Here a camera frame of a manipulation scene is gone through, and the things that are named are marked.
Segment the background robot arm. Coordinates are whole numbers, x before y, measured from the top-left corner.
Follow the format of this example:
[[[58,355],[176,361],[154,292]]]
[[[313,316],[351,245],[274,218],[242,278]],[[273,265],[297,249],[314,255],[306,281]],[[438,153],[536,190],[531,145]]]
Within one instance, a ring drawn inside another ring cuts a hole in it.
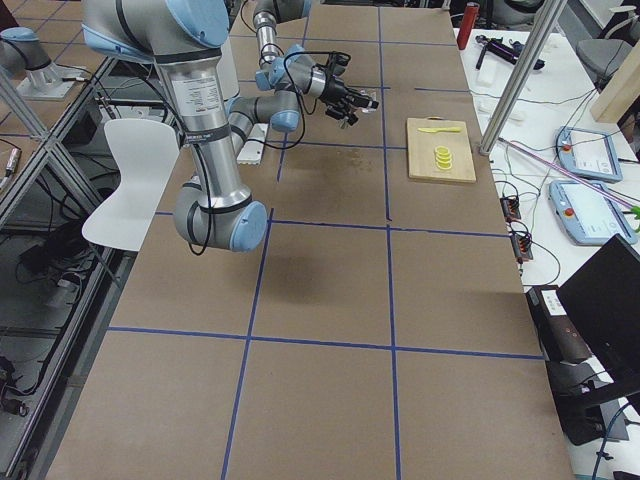
[[[78,80],[84,80],[79,68],[55,63],[27,27],[1,32],[1,72],[10,79],[25,74],[17,91],[28,100],[62,100]]]

